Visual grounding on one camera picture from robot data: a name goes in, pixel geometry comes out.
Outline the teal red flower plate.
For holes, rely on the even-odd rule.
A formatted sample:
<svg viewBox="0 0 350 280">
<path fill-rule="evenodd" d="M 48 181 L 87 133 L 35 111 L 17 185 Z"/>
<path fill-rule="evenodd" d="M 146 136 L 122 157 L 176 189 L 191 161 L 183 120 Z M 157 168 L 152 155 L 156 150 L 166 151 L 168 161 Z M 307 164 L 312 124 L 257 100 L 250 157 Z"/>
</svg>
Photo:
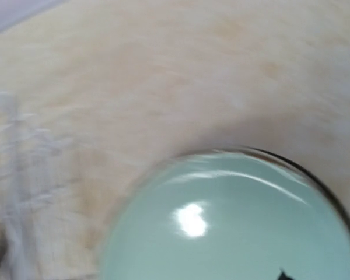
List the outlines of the teal red flower plate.
<svg viewBox="0 0 350 280">
<path fill-rule="evenodd" d="M 188 153 L 135 182 L 100 279 L 350 279 L 350 216 L 301 165 L 243 147 Z"/>
</svg>

